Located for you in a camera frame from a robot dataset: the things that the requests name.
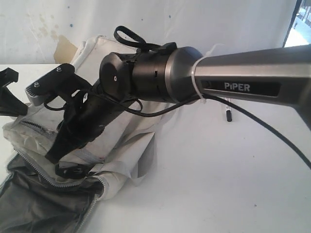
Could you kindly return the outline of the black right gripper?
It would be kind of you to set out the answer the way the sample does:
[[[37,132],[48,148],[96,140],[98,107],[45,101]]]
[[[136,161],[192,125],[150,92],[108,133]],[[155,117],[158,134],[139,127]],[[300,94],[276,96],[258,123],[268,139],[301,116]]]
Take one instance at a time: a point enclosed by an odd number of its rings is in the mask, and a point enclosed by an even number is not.
[[[58,163],[68,153],[100,136],[109,123],[135,102],[130,77],[128,71],[101,71],[92,87],[81,90],[74,104],[66,108],[45,158]]]

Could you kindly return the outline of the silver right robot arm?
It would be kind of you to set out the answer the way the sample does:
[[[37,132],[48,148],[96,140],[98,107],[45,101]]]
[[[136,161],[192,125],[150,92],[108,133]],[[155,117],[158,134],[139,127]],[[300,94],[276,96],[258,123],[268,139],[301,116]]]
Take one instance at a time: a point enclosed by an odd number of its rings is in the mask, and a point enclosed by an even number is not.
[[[175,43],[138,46],[133,54],[112,52],[100,64],[94,85],[68,75],[80,92],[66,102],[63,121],[46,157],[52,163],[97,138],[136,100],[178,108],[198,99],[233,98],[286,105],[311,124],[309,45],[203,57]]]

